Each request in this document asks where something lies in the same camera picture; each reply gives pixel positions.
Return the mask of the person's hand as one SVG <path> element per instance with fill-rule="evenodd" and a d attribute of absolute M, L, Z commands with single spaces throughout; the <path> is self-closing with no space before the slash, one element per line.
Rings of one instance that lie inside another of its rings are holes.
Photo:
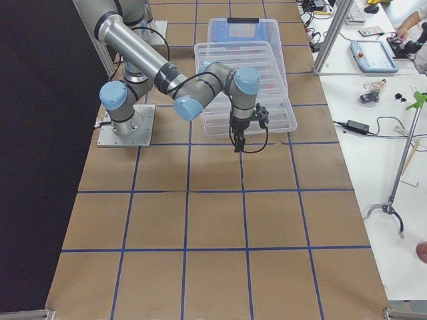
<path fill-rule="evenodd" d="M 396 30 L 396 35 L 403 41 L 408 36 L 408 28 L 406 27 L 399 27 Z"/>

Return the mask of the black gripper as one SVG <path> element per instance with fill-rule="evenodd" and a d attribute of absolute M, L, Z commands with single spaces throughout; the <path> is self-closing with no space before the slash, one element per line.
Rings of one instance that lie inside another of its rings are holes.
<path fill-rule="evenodd" d="M 231 128 L 234 138 L 234 152 L 239 153 L 244 150 L 246 144 L 246 138 L 244 137 L 244 131 L 250 125 L 250 118 L 240 119 L 237 117 L 231 118 Z"/>

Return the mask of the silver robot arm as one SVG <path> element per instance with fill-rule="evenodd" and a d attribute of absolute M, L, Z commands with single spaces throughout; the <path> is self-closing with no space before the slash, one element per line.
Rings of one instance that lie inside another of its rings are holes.
<path fill-rule="evenodd" d="M 187 121 L 195 119 L 219 94 L 225 93 L 231 101 L 230 127 L 240 145 L 244 144 L 244 107 L 253 100 L 244 89 L 244 70 L 230 69 L 222 63 L 204 65 L 197 75 L 186 77 L 175 65 L 154 50 L 138 29 L 150 28 L 152 22 L 149 4 L 117 4 L 124 13 L 140 16 L 111 15 L 104 40 L 125 58 L 121 81 L 106 83 L 99 92 L 103 106 L 111 121 L 111 130 L 123 144 L 139 139 L 147 145 L 151 141 L 154 110 L 150 107 L 135 109 L 134 104 L 151 86 L 174 100 L 175 112 Z"/>
<path fill-rule="evenodd" d="M 99 123 L 100 145 L 151 143 L 155 107 L 137 102 L 153 87 L 174 100 L 175 112 L 186 121 L 202 114 L 219 93 L 226 94 L 231 103 L 228 132 L 236 152 L 244 150 L 244 131 L 251 123 L 257 121 L 260 128 L 268 128 L 268 112 L 256 103 L 258 71 L 208 61 L 198 74 L 186 77 L 152 47 L 148 33 L 154 22 L 149 1 L 76 1 L 75 6 L 93 42 L 112 48 L 124 62 L 123 79 L 111 79 L 99 91 L 108 117 Z"/>

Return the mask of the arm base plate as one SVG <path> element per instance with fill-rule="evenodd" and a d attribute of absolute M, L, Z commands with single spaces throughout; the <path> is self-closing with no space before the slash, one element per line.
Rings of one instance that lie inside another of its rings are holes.
<path fill-rule="evenodd" d="M 153 20 L 150 23 L 142 21 L 141 37 L 151 46 L 159 47 L 165 46 L 165 39 L 167 33 L 167 21 Z"/>
<path fill-rule="evenodd" d="M 133 117 L 123 123 L 114 122 L 105 112 L 101 125 L 98 147 L 149 147 L 153 123 L 155 119 L 155 105 L 135 104 Z"/>

